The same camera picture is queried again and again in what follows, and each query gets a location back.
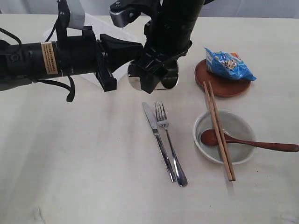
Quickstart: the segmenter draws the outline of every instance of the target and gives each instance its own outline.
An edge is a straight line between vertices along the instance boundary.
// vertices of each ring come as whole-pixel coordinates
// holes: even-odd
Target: blue plastic bag
[[[222,51],[215,53],[208,48],[205,49],[206,68],[209,72],[233,80],[256,80],[256,77],[254,77],[249,68],[236,53],[224,53]]]

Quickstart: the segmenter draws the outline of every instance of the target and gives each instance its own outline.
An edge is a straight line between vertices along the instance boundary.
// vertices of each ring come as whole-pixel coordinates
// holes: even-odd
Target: table surface
[[[55,18],[0,15],[0,27],[24,43],[40,42]],[[147,20],[126,30],[144,41]],[[47,224],[299,223],[299,154],[257,149],[234,166],[237,181],[230,183],[192,138],[207,111],[194,69],[209,47],[238,53],[257,77],[243,95],[217,99],[218,108],[243,117],[259,141],[297,143],[298,26],[295,19],[199,18],[171,91],[149,95],[123,78],[117,91],[104,93],[75,77],[73,103],[64,89],[44,84],[1,92],[0,223],[23,224],[36,207]],[[185,188],[170,182],[143,113],[142,102],[156,100],[167,110]]]

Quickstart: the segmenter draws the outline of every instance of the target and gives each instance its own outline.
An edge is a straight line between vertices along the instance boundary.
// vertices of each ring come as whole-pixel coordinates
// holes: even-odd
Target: wooden coaster
[[[206,70],[206,60],[202,60],[198,63],[195,68],[195,80],[198,85],[203,88],[204,81],[208,83],[211,82],[214,95],[218,97],[234,97],[245,92],[251,81],[246,79],[241,80],[230,80],[217,75]]]

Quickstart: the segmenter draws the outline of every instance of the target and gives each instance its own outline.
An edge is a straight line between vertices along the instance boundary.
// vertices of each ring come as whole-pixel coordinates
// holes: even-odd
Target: metal knife
[[[166,165],[167,171],[169,173],[171,182],[175,182],[175,181],[177,181],[176,180],[176,176],[175,176],[175,174],[173,172],[171,163],[170,163],[170,161],[168,159],[167,153],[166,153],[165,148],[163,146],[163,143],[162,143],[159,131],[158,131],[157,120],[156,120],[156,118],[155,118],[152,110],[150,109],[150,106],[147,103],[143,102],[142,106],[143,106],[144,112],[146,114],[146,117],[148,118],[149,124],[150,124],[151,129],[153,131],[153,134],[154,134],[154,136],[156,138],[158,146],[160,148],[160,152],[161,152],[161,155],[162,155],[163,160],[165,162],[165,165]]]

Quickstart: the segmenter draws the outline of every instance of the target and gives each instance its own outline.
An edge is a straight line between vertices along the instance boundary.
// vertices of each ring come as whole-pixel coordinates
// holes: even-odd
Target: chopsticks
[[[214,97],[214,93],[213,93],[213,89],[212,89],[212,85],[211,85],[210,81],[209,81],[209,87],[210,87],[210,94],[211,94],[212,101],[209,96],[209,91],[207,90],[207,87],[206,87],[206,82],[204,82],[206,100],[209,105],[213,126],[215,129],[217,141],[219,144],[219,148],[220,148],[222,160],[224,163],[224,167],[225,167],[225,170],[226,170],[226,173],[228,176],[228,180],[235,181],[235,173],[233,170],[233,165],[232,165],[232,161],[231,161],[229,150],[228,150],[228,145],[227,145],[225,137],[224,137],[222,124],[220,121],[220,116],[219,116],[219,112],[217,109],[217,105],[216,105],[216,101],[215,101],[215,97]]]

